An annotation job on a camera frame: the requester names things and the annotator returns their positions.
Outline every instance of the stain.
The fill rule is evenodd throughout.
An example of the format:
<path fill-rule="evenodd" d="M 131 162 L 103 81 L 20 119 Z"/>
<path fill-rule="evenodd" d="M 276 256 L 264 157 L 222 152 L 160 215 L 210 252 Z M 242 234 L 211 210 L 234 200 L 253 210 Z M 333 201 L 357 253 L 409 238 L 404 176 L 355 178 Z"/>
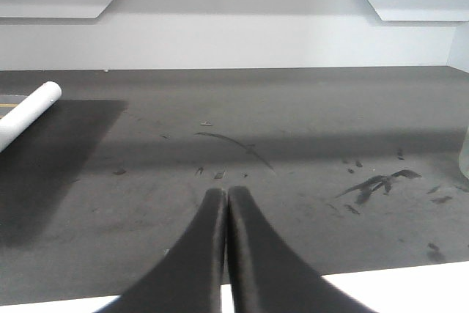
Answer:
<path fill-rule="evenodd" d="M 469 194 L 469 188 L 466 188 L 464 186 L 458 186 L 458 185 L 454 185 L 454 187 L 457 188 L 458 190 L 461 190 L 462 192 Z"/>
<path fill-rule="evenodd" d="M 398 172 L 395 172 L 391 175 L 377 175 L 370 177 L 363 183 L 359 183 L 355 186 L 352 186 L 342 193 L 338 194 L 336 198 L 348 194 L 352 191 L 360 191 L 359 195 L 357 196 L 357 200 L 355 201 L 356 204 L 362 205 L 369 201 L 371 195 L 378 189 L 384 186 L 385 194 L 388 194 L 392 189 L 392 182 L 395 181 L 398 177 L 406 177 L 408 179 L 415 179 L 417 177 L 421 177 L 421 175 L 417 174 L 416 172 L 408 169 L 403 169 Z"/>
<path fill-rule="evenodd" d="M 434 194 L 436 191 L 440 189 L 441 185 L 435 186 L 432 188 L 430 191 L 428 191 L 426 194 Z"/>
<path fill-rule="evenodd" d="M 432 242 L 429 242 L 427 246 L 428 246 L 428 248 L 432 249 L 433 251 L 439 251 L 440 250 L 440 247 L 438 247 L 437 245 L 435 245 Z"/>
<path fill-rule="evenodd" d="M 356 214 L 357 216 L 360 215 L 360 212 L 358 212 L 358 210 L 356 210 L 354 207 L 352 207 L 351 205 L 344 205 L 344 207 L 347 208 L 347 210 L 353 214 Z"/>
<path fill-rule="evenodd" d="M 194 175 L 202 175 L 203 173 L 204 173 L 204 167 L 201 166 L 197 169 L 197 171 Z"/>
<path fill-rule="evenodd" d="M 399 148 L 397 150 L 397 158 L 400 160 L 400 161 L 403 161 L 404 160 L 404 151 L 402 150 L 402 148 Z"/>
<path fill-rule="evenodd" d="M 215 180 L 219 180 L 219 179 L 223 179 L 224 177 L 225 177 L 225 171 L 222 171 L 222 172 L 217 172 L 217 173 L 215 174 L 214 179 L 215 179 Z"/>
<path fill-rule="evenodd" d="M 432 199 L 432 202 L 435 203 L 436 205 L 442 205 L 443 203 L 447 203 L 447 201 L 449 201 L 450 199 L 453 199 L 453 197 L 444 196 L 444 197 Z"/>
<path fill-rule="evenodd" d="M 221 135 L 219 133 L 198 132 L 196 133 L 196 135 L 214 137 L 216 139 L 223 139 L 224 141 L 234 143 L 237 146 L 240 146 L 241 148 L 243 148 L 248 154 L 254 155 L 257 159 L 263 162 L 263 164 L 266 165 L 267 168 L 274 171 L 270 163 L 266 159 L 264 159 L 258 152 L 256 152 L 253 147 L 249 147 L 248 145 L 245 145 L 241 142 L 236 141 L 235 139 Z"/>
<path fill-rule="evenodd" d="M 444 263 L 446 262 L 446 257 L 440 251 L 428 251 L 426 253 L 428 259 L 435 263 Z"/>
<path fill-rule="evenodd" d="M 127 172 L 127 170 L 125 170 L 124 168 L 118 168 L 117 170 L 114 170 L 112 173 L 114 175 L 123 175 Z"/>

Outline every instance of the gray floor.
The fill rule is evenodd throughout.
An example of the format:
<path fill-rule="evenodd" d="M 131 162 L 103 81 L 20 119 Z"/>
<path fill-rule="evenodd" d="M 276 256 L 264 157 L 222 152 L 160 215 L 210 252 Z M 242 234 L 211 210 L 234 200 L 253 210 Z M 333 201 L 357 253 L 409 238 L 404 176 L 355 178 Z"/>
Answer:
<path fill-rule="evenodd" d="M 231 185 L 247 185 L 323 274 L 469 260 L 469 182 L 457 166 L 466 73 L 1 72 L 0 94 L 47 80 L 62 100 L 0 155 L 0 304 L 121 293 L 182 234 L 206 189 Z M 253 144 L 273 170 L 198 132 Z M 364 205 L 356 192 L 336 198 L 401 169 L 422 178 L 399 177 Z"/>

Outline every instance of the black rubber pad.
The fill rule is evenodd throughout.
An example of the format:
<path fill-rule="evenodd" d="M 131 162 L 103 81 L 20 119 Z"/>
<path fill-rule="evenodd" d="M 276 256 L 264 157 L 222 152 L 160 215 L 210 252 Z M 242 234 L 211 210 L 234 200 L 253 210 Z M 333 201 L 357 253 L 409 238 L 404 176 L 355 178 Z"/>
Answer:
<path fill-rule="evenodd" d="M 230 188 L 228 199 L 228 268 L 237 313 L 373 312 L 327 283 L 295 254 L 247 188 Z"/>
<path fill-rule="evenodd" d="M 210 189 L 173 248 L 141 281 L 99 313 L 220 312 L 226 197 Z"/>

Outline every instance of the black curved piece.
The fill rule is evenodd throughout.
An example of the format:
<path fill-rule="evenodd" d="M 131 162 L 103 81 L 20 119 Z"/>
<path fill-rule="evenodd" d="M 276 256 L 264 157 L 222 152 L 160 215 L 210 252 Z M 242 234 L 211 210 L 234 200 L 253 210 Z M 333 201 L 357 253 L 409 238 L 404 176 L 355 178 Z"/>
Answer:
<path fill-rule="evenodd" d="M 245 187 L 228 191 L 228 269 L 237 313 L 370 313 L 278 236 Z"/>
<path fill-rule="evenodd" d="M 220 312 L 226 197 L 210 189 L 184 235 L 142 280 L 99 313 Z"/>

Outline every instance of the white pipe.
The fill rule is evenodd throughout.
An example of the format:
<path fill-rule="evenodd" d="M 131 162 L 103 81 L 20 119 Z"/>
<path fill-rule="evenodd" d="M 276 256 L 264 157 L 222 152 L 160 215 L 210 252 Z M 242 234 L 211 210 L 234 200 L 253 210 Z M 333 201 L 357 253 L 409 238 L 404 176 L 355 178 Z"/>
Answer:
<path fill-rule="evenodd" d="M 0 152 L 62 95 L 55 82 L 46 82 L 0 119 Z"/>

